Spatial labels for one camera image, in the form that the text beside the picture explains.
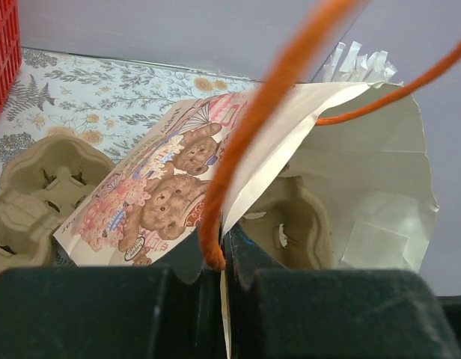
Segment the kraft paper bag orange handles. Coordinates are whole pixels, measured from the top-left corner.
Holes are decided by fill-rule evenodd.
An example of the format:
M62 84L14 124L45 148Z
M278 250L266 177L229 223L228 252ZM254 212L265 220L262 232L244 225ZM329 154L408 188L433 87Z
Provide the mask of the kraft paper bag orange handles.
M226 270L226 234L276 177L301 176L329 218L323 270L415 273L438 205L412 94L461 59L461 41L405 86L297 84L351 7L327 1L256 93L176 102L58 230L74 262L150 264L196 239L204 264Z

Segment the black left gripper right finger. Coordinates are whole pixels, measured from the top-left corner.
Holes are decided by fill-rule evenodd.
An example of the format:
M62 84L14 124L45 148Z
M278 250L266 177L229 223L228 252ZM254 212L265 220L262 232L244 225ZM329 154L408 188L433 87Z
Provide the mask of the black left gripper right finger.
M232 358L461 358L461 298L403 270L287 269L225 236Z

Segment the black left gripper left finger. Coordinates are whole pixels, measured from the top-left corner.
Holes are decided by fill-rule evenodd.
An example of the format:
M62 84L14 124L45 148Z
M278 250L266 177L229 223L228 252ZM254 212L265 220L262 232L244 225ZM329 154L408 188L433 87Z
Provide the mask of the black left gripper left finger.
M196 239L151 266L0 274L0 358L218 358L219 276Z

